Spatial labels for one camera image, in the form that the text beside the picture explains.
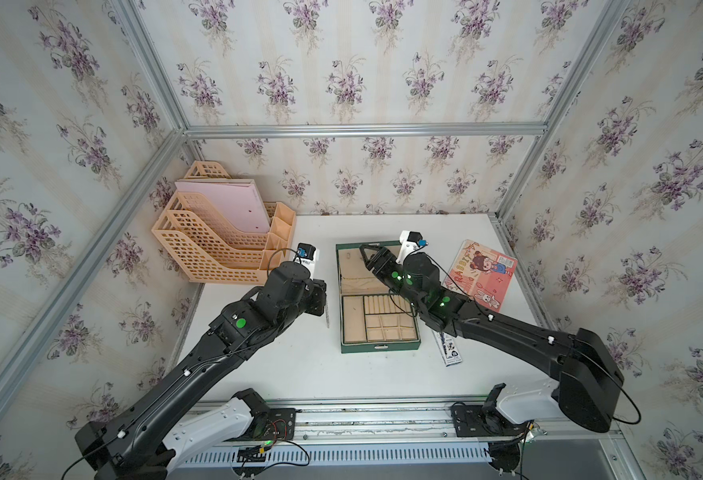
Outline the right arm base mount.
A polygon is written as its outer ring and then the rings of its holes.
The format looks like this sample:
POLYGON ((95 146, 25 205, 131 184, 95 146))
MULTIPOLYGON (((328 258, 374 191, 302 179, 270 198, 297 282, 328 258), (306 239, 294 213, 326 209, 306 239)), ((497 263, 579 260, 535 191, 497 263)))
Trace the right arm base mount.
POLYGON ((506 387, 505 383, 493 386, 493 390, 485 398, 483 404, 467 404, 459 401, 449 408, 457 437, 499 438, 511 436, 513 439, 519 439, 527 435, 533 422, 513 423, 499 410, 499 396, 506 387))

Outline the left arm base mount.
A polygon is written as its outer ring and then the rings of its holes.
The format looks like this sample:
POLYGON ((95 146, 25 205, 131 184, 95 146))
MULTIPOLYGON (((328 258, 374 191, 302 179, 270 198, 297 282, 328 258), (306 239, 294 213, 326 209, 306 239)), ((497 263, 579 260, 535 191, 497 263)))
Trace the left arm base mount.
POLYGON ((249 388, 237 392, 232 399, 243 400, 251 414, 251 423, 237 440, 293 440, 296 429, 295 408, 271 408, 265 399, 249 388))

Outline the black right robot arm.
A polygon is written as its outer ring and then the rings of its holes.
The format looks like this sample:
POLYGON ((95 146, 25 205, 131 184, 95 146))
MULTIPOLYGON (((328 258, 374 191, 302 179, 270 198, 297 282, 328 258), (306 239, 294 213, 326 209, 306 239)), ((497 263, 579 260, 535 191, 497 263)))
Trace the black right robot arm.
POLYGON ((541 370, 557 381, 553 401, 567 419, 593 432, 609 431, 625 378, 595 332, 559 332, 493 312, 443 286, 441 267, 423 252, 401 261, 381 245, 363 244, 359 252, 365 268, 407 300, 427 327, 489 345, 541 370))

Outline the green jewelry box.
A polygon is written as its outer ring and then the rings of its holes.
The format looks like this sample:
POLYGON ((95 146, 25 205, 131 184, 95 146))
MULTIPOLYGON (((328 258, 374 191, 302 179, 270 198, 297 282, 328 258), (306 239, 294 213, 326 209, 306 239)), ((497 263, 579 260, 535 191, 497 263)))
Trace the green jewelry box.
POLYGON ((415 351, 415 310, 365 268, 357 243, 336 246, 343 354, 415 351))

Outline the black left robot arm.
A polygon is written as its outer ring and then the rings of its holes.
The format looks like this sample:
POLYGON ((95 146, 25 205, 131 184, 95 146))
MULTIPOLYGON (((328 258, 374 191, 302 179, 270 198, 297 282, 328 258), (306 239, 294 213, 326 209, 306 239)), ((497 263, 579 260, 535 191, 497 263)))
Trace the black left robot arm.
POLYGON ((245 434, 269 410, 253 389, 195 420, 186 415, 298 317, 321 316, 326 304, 326 282, 303 264, 286 261, 264 285, 225 306, 190 353, 133 406, 78 431, 77 446, 96 478, 165 479, 214 444, 245 434))

